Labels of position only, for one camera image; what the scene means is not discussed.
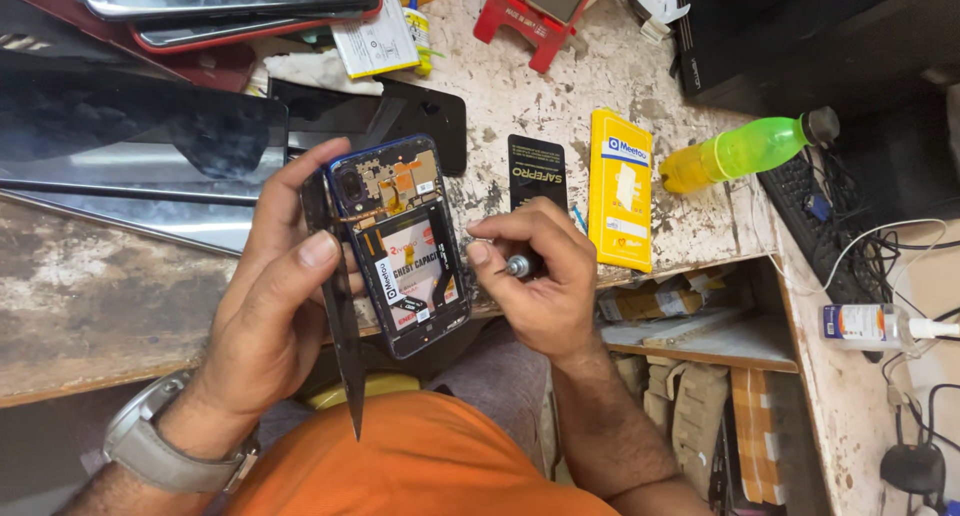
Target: fingernail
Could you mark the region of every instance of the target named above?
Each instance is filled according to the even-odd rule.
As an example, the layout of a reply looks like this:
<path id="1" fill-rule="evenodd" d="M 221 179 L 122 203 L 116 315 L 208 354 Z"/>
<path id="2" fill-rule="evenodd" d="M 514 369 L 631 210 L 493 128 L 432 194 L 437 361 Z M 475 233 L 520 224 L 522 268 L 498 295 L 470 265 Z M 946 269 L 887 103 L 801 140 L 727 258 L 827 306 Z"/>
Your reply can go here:
<path id="1" fill-rule="evenodd" d="M 466 258 L 473 265 L 482 265 L 490 256 L 490 250 L 487 249 L 486 242 L 476 241 L 466 245 Z"/>
<path id="2" fill-rule="evenodd" d="M 337 251 L 333 236 L 322 230 L 306 239 L 299 250 L 300 262 L 305 266 L 318 267 L 325 264 Z"/>

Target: phone camera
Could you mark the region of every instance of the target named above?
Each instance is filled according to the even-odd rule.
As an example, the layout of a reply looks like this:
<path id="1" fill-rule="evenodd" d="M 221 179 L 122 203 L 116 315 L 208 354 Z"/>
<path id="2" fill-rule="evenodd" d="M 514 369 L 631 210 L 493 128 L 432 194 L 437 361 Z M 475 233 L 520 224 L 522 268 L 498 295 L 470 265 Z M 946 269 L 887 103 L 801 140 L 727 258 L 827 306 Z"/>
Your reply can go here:
<path id="1" fill-rule="evenodd" d="M 354 169 L 343 171 L 340 177 L 340 184 L 343 188 L 343 194 L 350 201 L 361 201 L 363 199 L 363 185 L 360 183 L 360 174 Z"/>

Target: yellow meetoo packet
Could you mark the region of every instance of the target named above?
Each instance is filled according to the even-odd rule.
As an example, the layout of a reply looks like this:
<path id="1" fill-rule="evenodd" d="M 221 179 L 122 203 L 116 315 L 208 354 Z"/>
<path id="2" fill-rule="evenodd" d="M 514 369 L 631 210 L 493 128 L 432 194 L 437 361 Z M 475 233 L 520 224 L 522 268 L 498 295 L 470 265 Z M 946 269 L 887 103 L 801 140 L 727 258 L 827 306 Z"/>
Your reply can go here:
<path id="1" fill-rule="evenodd" d="M 650 272 L 653 135 L 609 109 L 590 121 L 589 238 L 597 262 Z"/>

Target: hand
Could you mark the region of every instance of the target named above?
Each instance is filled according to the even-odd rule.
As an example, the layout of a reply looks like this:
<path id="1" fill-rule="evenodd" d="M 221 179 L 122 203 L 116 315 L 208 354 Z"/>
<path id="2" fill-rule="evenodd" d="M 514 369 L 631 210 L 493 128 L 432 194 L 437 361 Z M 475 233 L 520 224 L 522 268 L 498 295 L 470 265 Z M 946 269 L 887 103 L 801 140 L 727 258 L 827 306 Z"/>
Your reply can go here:
<path id="1" fill-rule="evenodd" d="M 349 150 L 345 139 L 330 140 L 266 181 L 206 358 L 181 398 L 189 394 L 226 422 L 252 428 L 304 382 L 329 337 L 320 286 L 339 264 L 341 245 L 326 231 L 307 237 L 299 191 L 320 165 Z M 347 265 L 350 287 L 363 289 L 352 254 Z"/>
<path id="2" fill-rule="evenodd" d="M 466 258 L 518 340 L 555 365 L 594 348 L 596 249 L 555 203 L 535 197 L 509 214 L 470 222 L 466 231 L 493 240 L 471 242 Z M 543 257 L 547 275 L 521 281 L 497 274 L 527 242 Z"/>

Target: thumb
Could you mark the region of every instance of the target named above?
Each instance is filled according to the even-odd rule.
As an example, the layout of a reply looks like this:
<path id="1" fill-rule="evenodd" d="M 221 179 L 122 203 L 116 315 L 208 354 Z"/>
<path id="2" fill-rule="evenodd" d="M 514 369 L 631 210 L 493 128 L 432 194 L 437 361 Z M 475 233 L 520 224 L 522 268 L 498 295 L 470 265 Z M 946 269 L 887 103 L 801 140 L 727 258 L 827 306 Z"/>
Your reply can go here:
<path id="1" fill-rule="evenodd" d="M 310 294 L 330 278 L 340 263 L 340 244 L 322 230 L 270 262 L 240 306 L 248 329 L 283 334 Z"/>
<path id="2" fill-rule="evenodd" d="M 507 261 L 493 244 L 486 240 L 474 240 L 466 245 L 466 259 L 476 272 L 477 282 L 489 296 L 508 314 L 514 305 L 525 303 L 527 288 L 519 279 L 498 271 L 507 266 Z"/>

